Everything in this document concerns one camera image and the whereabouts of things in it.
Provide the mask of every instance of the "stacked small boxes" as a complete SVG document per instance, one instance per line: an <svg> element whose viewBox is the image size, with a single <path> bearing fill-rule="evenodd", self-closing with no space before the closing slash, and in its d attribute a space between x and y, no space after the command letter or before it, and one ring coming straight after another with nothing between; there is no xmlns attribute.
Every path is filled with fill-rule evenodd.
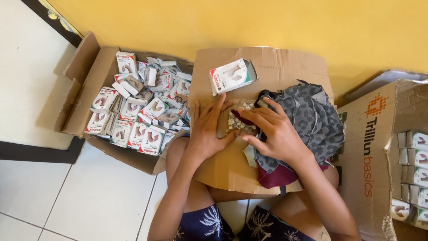
<svg viewBox="0 0 428 241"><path fill-rule="evenodd" d="M398 133L401 201L392 200L392 218L428 230L428 135Z"/></svg>
<svg viewBox="0 0 428 241"><path fill-rule="evenodd" d="M85 132L141 153L160 155L178 130L189 130L187 113L192 75L177 61L117 52L119 73L112 87L103 87L91 105Z"/></svg>

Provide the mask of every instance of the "floor tile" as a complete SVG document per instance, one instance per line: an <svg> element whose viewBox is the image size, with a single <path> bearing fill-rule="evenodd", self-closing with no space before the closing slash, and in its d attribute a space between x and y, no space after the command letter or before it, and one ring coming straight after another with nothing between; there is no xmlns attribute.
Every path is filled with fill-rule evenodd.
<svg viewBox="0 0 428 241"><path fill-rule="evenodd" d="M273 197L273 198L266 198L266 199L252 199L250 200L248 204L248 212L247 212L247 220L250 219L251 214L253 213L256 206L260 206L261 208L264 208L266 210L269 210L272 206L274 206L277 202L281 201L283 196Z"/></svg>
<svg viewBox="0 0 428 241"><path fill-rule="evenodd" d="M149 234L149 228L150 224L152 223L153 216L155 215L155 212L158 209L167 188L168 185L166 183L166 172L162 172L158 174L158 177L156 178L152 196L150 197L149 204L147 205L147 211L144 215L144 220L141 225L137 241L147 240L147 235Z"/></svg>
<svg viewBox="0 0 428 241"><path fill-rule="evenodd" d="M70 164L0 160L0 212L43 227Z"/></svg>
<svg viewBox="0 0 428 241"><path fill-rule="evenodd" d="M66 238L59 234L50 232L48 230L43 230L42 235L40 235L39 241L73 241L72 239Z"/></svg>
<svg viewBox="0 0 428 241"><path fill-rule="evenodd" d="M232 231L237 234L245 224L245 213L248 200L217 203L221 216L226 220Z"/></svg>
<svg viewBox="0 0 428 241"><path fill-rule="evenodd" d="M79 241L134 241L154 181L86 143L45 228Z"/></svg>
<svg viewBox="0 0 428 241"><path fill-rule="evenodd" d="M0 240L37 241L41 228L0 214Z"/></svg>

